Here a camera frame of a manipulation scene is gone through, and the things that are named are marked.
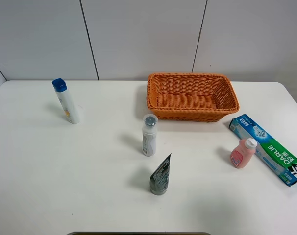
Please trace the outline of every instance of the toothpaste box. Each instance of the toothpaste box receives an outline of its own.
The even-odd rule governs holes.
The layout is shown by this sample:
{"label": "toothpaste box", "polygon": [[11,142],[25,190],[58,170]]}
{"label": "toothpaste box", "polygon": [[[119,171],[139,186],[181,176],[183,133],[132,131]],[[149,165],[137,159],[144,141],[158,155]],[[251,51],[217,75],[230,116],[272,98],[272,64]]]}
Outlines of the toothpaste box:
{"label": "toothpaste box", "polygon": [[229,128],[240,138],[258,142],[256,155],[288,186],[297,182],[297,158],[270,134],[243,114],[234,118]]}

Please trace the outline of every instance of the plastic bottle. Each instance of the plastic bottle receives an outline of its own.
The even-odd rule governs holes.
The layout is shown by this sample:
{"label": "plastic bottle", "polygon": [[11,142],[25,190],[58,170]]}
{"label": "plastic bottle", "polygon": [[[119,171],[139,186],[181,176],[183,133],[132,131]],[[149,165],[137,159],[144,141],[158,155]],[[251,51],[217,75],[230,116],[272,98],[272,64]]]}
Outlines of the plastic bottle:
{"label": "plastic bottle", "polygon": [[142,151],[145,156],[152,156],[156,152],[157,116],[147,114],[143,118],[143,144]]}
{"label": "plastic bottle", "polygon": [[55,88],[57,97],[67,115],[69,122],[72,124],[79,123],[80,117],[75,107],[75,104],[70,96],[69,89],[67,89],[65,81],[61,78],[58,78],[52,81],[52,85]]}
{"label": "plastic bottle", "polygon": [[251,157],[255,153],[257,147],[257,141],[249,138],[246,140],[240,140],[239,145],[231,152],[231,163],[235,168],[243,168],[250,161]]}

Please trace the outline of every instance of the wicker basket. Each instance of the wicker basket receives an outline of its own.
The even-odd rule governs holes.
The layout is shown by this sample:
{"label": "wicker basket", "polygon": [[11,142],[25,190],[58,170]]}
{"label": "wicker basket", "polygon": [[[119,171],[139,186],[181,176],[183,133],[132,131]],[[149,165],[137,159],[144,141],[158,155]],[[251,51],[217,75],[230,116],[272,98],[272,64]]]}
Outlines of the wicker basket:
{"label": "wicker basket", "polygon": [[154,73],[148,108],[159,119],[215,122],[239,110],[231,83],[220,74]]}

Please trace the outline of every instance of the small white bottle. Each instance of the small white bottle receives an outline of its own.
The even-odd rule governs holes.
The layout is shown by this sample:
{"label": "small white bottle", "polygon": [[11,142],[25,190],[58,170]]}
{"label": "small white bottle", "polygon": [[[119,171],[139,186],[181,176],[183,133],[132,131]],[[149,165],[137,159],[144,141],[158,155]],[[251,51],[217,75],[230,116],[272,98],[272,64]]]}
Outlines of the small white bottle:
{"label": "small white bottle", "polygon": [[156,152],[157,116],[147,114],[143,118],[143,144],[142,151],[145,156],[153,156]]}
{"label": "small white bottle", "polygon": [[61,78],[55,79],[52,81],[52,85],[55,88],[57,97],[61,103],[62,108],[64,109],[67,118],[70,123],[77,124],[80,122],[79,113],[75,107],[75,104],[70,96],[69,90],[65,81]]}

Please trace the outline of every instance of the white table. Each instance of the white table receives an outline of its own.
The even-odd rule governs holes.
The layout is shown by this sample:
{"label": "white table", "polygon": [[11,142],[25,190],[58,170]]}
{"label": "white table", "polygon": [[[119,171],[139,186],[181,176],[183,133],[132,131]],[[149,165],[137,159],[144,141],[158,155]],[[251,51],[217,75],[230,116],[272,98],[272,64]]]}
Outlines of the white table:
{"label": "white table", "polygon": [[[68,81],[84,120],[65,120],[49,81],[0,88],[0,235],[208,232],[297,235],[297,183],[287,187],[254,156],[232,167],[248,114],[297,156],[297,105],[279,83],[233,82],[240,111],[216,123],[160,121],[157,153],[141,153],[144,81]],[[172,153],[170,185],[149,176]]]}

